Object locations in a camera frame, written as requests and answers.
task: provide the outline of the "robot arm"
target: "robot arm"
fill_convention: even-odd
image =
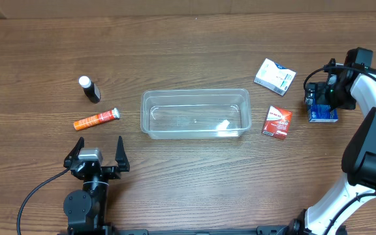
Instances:
[[[358,60],[359,50],[365,49],[356,49],[356,55],[353,53],[350,56],[354,58],[354,61],[345,62],[345,64],[352,67],[361,65],[361,63],[355,63]],[[348,52],[347,61],[349,54],[352,54],[352,50]],[[370,70],[364,63],[361,67],[367,71]],[[376,78],[376,70],[374,71],[370,75]],[[327,82],[330,82],[330,86],[320,83],[308,84],[309,87],[316,88],[314,91],[322,93],[323,97],[318,97],[317,92],[311,96],[306,90],[306,98],[312,97],[316,104],[317,101],[320,101],[323,104],[332,105],[334,108],[345,109],[353,109],[354,102],[357,102],[365,120],[343,154],[342,170],[344,173],[339,181],[320,201],[305,211],[302,232],[307,234],[309,232],[317,235],[336,234],[338,228],[348,217],[364,203],[376,197],[376,81],[365,74],[349,74],[349,71],[346,70],[336,70],[335,72],[336,74],[329,72],[330,76],[335,76],[334,83],[328,79]],[[318,87],[322,87],[324,91],[318,90]],[[336,92],[331,94],[326,92],[326,89]],[[358,198],[354,201],[358,195],[366,193],[372,196]]]

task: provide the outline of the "white bottle cap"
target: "white bottle cap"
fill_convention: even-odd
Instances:
[[[120,118],[120,113],[118,112],[118,108],[113,108],[112,110],[112,115],[114,116],[114,118]]]
[[[79,78],[79,84],[83,87],[83,88],[88,88],[91,86],[91,79],[89,79],[87,76],[81,76]]]

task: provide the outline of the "white box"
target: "white box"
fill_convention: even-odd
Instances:
[[[295,77],[295,72],[266,58],[255,77],[255,83],[285,95]]]

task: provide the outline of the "red and white box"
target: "red and white box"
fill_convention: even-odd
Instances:
[[[262,134],[282,140],[285,139],[290,128],[291,116],[292,112],[288,110],[270,106],[266,114],[264,127],[262,128]]]

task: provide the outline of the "small bottle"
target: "small bottle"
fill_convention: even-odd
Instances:
[[[79,84],[82,86],[85,95],[92,103],[97,104],[101,100],[101,93],[99,92],[97,85],[95,85],[87,76],[81,76],[79,78]]]
[[[119,119],[120,113],[118,112],[117,108],[113,108],[107,112],[103,112],[101,114],[94,115],[92,117],[87,117],[79,121],[75,121],[73,126],[75,130],[79,131],[88,127],[92,127],[101,123],[105,123],[107,121],[111,121],[114,119]]]

